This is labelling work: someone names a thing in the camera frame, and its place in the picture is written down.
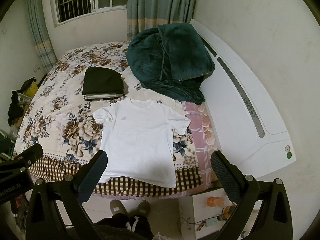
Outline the white t-shirt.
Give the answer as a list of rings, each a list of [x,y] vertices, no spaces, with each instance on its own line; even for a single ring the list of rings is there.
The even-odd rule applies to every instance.
[[[103,126],[100,148],[108,163],[100,183],[126,177],[175,188],[174,133],[184,135],[190,119],[154,100],[126,98],[93,113]]]

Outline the left grey slipper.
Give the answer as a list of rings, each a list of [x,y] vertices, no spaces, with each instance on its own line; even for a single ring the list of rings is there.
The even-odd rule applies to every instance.
[[[111,200],[110,201],[110,210],[113,215],[117,215],[117,214],[128,215],[128,212],[127,212],[125,206],[119,200]]]

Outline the grey slipper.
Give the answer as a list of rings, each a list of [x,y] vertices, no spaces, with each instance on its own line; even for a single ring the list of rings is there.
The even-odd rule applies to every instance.
[[[117,214],[128,215],[128,212],[127,212],[125,206],[119,200],[111,200],[110,201],[110,210],[113,215],[117,215]]]
[[[148,217],[151,211],[151,205],[148,201],[144,200],[141,201],[136,210],[135,210],[135,214],[138,216],[144,216],[144,217]]]

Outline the black trousers legs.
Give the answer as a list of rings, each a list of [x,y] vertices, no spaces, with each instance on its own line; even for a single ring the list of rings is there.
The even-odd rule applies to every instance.
[[[148,219],[143,215],[118,213],[96,222],[95,226],[104,239],[153,239]]]

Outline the orange plastic bottle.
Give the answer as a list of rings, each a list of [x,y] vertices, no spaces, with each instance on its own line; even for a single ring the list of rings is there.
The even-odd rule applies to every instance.
[[[222,196],[222,197],[209,197],[206,200],[206,204],[207,206],[210,207],[227,207],[227,206],[231,206],[232,202],[226,197],[226,196]]]

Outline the floral bed sheet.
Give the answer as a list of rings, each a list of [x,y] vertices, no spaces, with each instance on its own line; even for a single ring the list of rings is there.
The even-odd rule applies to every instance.
[[[145,89],[132,74],[127,59],[127,42],[94,44],[67,51],[50,71],[33,97],[22,120],[14,149],[20,154],[40,144],[43,156],[30,168],[34,179],[58,181],[74,175],[99,150],[102,126],[93,113],[115,103],[114,99],[87,101],[82,95],[85,71],[90,67],[110,68],[125,82],[125,97],[155,100],[187,116],[181,101]],[[178,198],[201,192],[203,183],[191,130],[173,138],[175,188],[163,188],[131,178],[112,178],[98,184],[94,194],[106,198]]]

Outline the right grey slipper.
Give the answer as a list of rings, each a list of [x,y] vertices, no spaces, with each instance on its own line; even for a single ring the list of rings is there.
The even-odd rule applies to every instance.
[[[136,210],[135,210],[135,214],[138,216],[144,216],[144,217],[148,217],[151,211],[151,205],[148,201],[144,200],[141,201]]]

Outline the white bedside cabinet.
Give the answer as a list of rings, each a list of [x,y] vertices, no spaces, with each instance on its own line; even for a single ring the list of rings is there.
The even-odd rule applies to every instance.
[[[207,206],[206,200],[212,196],[227,197],[224,189],[220,188],[178,200],[180,208],[178,225],[183,239],[214,239],[235,211],[234,202],[231,206],[223,208]]]

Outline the clutter pile beside bed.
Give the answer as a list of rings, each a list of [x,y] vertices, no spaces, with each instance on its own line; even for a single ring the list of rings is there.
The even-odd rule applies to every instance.
[[[11,92],[11,103],[8,110],[10,132],[9,135],[1,132],[1,162],[12,159],[23,117],[37,90],[36,79],[32,77],[25,81],[19,90]]]

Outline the folded white striped garment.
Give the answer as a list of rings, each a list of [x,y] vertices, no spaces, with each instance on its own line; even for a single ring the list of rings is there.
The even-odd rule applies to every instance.
[[[84,95],[84,100],[87,101],[103,101],[103,100],[110,100],[113,98],[118,98],[120,96],[123,96],[123,93],[99,93],[99,94],[86,94]]]

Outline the white bed headboard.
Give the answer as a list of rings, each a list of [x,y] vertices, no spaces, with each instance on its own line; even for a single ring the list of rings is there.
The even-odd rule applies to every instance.
[[[255,178],[294,163],[289,132],[265,87],[223,40],[195,19],[190,23],[215,64],[201,91],[220,151]]]

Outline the pink checked bed cover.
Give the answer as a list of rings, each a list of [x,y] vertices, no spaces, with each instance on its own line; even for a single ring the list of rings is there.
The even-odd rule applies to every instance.
[[[195,151],[199,164],[199,174],[203,183],[196,189],[204,191],[211,186],[214,178],[210,165],[211,153],[216,150],[217,144],[213,133],[213,126],[210,120],[209,111],[205,103],[196,105],[191,102],[182,102],[182,106],[191,120],[189,129],[191,130]]]

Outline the folded black garment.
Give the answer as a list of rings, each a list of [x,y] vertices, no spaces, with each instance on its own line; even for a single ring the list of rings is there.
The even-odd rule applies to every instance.
[[[121,74],[110,68],[90,67],[85,71],[82,95],[123,94]]]

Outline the green curtain left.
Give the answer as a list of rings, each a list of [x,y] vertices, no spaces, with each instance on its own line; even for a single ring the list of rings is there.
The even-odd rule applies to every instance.
[[[26,0],[27,18],[36,53],[43,71],[48,74],[57,63],[57,58],[47,30],[42,0]]]

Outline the green curtain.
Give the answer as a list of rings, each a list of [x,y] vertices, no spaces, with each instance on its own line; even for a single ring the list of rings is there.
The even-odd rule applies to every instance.
[[[36,53],[43,71],[48,74],[57,63],[57,58],[47,30],[42,0],[26,0],[27,18]]]
[[[196,0],[127,0],[127,39],[161,24],[188,23]]]

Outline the dark green plush blanket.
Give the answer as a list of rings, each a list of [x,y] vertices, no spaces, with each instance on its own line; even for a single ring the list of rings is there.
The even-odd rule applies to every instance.
[[[142,87],[177,101],[205,101],[200,86],[215,64],[191,24],[163,24],[137,34],[126,57]]]

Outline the green curtain right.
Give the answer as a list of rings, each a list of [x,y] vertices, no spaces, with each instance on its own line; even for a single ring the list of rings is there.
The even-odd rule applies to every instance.
[[[127,39],[161,24],[188,23],[196,0],[127,0]]]

